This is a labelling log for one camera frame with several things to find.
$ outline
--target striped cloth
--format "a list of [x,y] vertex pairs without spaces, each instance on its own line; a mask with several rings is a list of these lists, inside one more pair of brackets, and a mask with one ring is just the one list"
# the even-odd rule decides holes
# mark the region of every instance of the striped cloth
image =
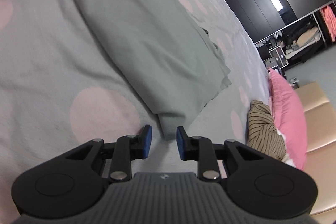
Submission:
[[248,146],[277,160],[282,160],[286,155],[285,141],[277,133],[269,106],[253,100],[248,121]]

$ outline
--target bed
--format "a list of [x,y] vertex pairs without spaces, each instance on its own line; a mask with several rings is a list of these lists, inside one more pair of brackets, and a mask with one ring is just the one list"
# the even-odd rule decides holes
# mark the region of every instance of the bed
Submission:
[[[187,132],[245,143],[251,100],[269,99],[258,51],[224,0],[178,1],[224,55],[231,82]],[[196,162],[180,160],[175,140],[164,138],[158,115],[91,27],[80,0],[0,0],[1,224],[18,216],[10,188],[20,173],[93,138],[114,142],[150,124],[149,158],[135,160],[133,172],[197,170]]]

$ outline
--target bed sheet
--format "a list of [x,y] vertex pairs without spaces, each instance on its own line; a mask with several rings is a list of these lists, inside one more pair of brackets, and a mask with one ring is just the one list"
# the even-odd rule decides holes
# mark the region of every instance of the bed sheet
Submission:
[[[267,72],[224,0],[179,0],[226,57],[232,82],[210,101],[190,135],[246,140],[252,99],[268,102]],[[74,0],[0,0],[0,223],[17,216],[10,187],[25,170],[92,138],[113,142],[153,127],[147,160],[133,171],[197,171],[164,140],[159,121],[115,67]]]

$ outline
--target ribbed gray gripper base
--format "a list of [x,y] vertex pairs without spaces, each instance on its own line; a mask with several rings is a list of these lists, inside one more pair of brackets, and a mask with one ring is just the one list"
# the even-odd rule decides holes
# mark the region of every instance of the ribbed gray gripper base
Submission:
[[21,216],[15,224],[317,224],[308,215],[288,220],[254,216],[237,207],[217,183],[194,173],[137,173],[109,186],[89,210],[70,218]]

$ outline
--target pillow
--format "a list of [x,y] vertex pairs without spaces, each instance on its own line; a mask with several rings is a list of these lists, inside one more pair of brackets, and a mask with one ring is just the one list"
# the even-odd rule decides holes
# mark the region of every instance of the pillow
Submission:
[[274,124],[286,137],[290,158],[302,170],[307,152],[307,126],[302,103],[280,74],[270,69],[269,75]]

